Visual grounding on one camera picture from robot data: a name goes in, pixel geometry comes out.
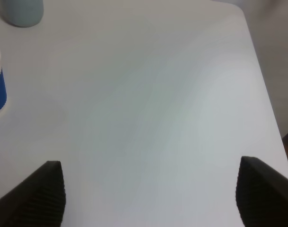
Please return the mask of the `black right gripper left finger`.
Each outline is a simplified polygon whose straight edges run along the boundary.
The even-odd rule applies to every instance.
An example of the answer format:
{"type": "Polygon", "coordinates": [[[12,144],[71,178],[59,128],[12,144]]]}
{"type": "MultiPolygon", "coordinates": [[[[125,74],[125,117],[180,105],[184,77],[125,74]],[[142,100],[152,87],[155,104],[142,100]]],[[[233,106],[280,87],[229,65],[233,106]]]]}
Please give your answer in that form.
{"type": "Polygon", "coordinates": [[[59,227],[66,193],[60,161],[47,161],[0,198],[0,227],[59,227]]]}

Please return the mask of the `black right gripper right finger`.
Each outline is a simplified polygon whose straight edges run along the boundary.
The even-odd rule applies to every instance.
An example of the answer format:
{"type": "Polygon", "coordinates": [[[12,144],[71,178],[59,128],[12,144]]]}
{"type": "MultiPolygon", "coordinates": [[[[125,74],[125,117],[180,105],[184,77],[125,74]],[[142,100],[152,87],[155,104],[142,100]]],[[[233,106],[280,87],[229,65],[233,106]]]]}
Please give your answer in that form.
{"type": "Polygon", "coordinates": [[[288,179],[256,157],[241,157],[235,191],[246,227],[288,227],[288,179]]]}

